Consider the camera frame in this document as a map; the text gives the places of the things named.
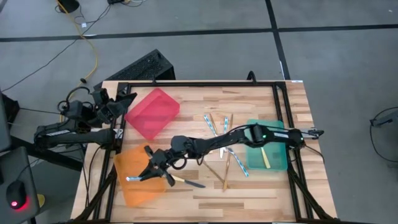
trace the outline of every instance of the red plastic bin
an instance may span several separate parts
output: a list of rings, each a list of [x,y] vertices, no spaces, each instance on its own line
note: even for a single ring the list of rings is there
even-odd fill
[[[153,140],[179,112],[180,104],[156,88],[125,115],[125,120],[144,138]]]

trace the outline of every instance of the wooden table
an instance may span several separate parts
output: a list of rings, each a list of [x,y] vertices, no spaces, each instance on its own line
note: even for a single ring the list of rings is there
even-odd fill
[[[103,88],[107,88],[109,96],[114,97],[117,85],[118,82],[116,81],[106,81],[103,83]],[[313,127],[304,84],[286,81],[286,85],[295,127]],[[138,96],[132,103],[131,108],[153,89],[154,87],[134,87],[133,91],[138,93]],[[203,120],[203,115],[208,113],[212,113],[219,131],[223,130],[224,116],[230,117],[231,113],[234,114],[233,127],[246,124],[248,119],[277,119],[272,88],[270,87],[162,87],[161,89],[180,103],[180,114],[156,137],[155,141],[150,142],[153,149],[169,149],[170,139],[175,135],[212,138],[213,134]],[[288,127],[281,93],[279,98],[285,126]],[[129,124],[126,125],[124,134],[123,151],[134,149],[141,143],[147,142]],[[318,141],[309,140],[306,142],[310,147],[319,150]],[[89,168],[91,158],[97,147],[96,144],[88,146],[85,157],[86,170]],[[232,148],[243,164],[246,164],[244,146],[234,145]],[[93,161],[89,189],[90,198],[94,196],[98,189],[103,157],[104,151],[100,150]],[[224,156],[223,159],[220,159],[217,151],[207,155],[205,160],[210,167],[223,177],[226,158],[227,156]],[[321,157],[307,149],[302,149],[302,160],[309,191],[325,211],[335,217],[335,206]],[[228,173],[228,183],[231,189],[222,192],[221,182],[206,166],[198,166],[196,161],[188,162],[184,170],[170,168],[169,171],[181,178],[203,184],[206,188],[199,189],[177,182],[174,187],[168,187],[166,193],[160,198],[147,202],[139,208],[129,208],[125,206],[123,193],[119,183],[117,183],[111,221],[286,222],[295,220],[286,172],[248,170],[249,177],[245,177],[237,162],[232,159]],[[303,197],[299,189],[297,189],[297,192],[302,216],[305,217]],[[85,181],[83,173],[81,173],[71,218],[77,217],[83,211],[85,197]],[[100,218],[104,217],[107,198],[108,193],[106,192],[101,204]]]

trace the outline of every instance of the floor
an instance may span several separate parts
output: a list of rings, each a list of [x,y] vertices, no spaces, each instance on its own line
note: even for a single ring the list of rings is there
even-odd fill
[[[105,0],[81,0],[80,4],[86,21],[97,19],[107,7]],[[68,17],[57,14],[54,7],[53,1],[2,0],[2,89],[45,65],[76,38]],[[398,165],[373,151],[369,120],[397,106],[397,24],[398,2],[394,0],[116,4],[86,33],[97,34],[92,43],[99,53],[98,70],[89,85],[153,49],[159,49],[174,65],[179,80],[243,79],[250,70],[262,80],[303,80],[315,125],[325,130],[320,144],[338,216],[346,221],[395,223]],[[212,34],[220,29],[222,34]],[[56,104],[93,64],[90,47],[78,40],[6,94],[23,108],[56,112]],[[86,96],[78,93],[76,98]],[[12,134],[32,141],[36,126],[57,121],[55,114],[21,110],[15,123],[22,126],[15,125]],[[394,160],[398,160],[396,131],[394,124],[374,129],[377,148]],[[34,166],[33,173],[38,191],[48,200],[48,209],[43,209],[37,223],[68,220],[80,174],[46,162]]]

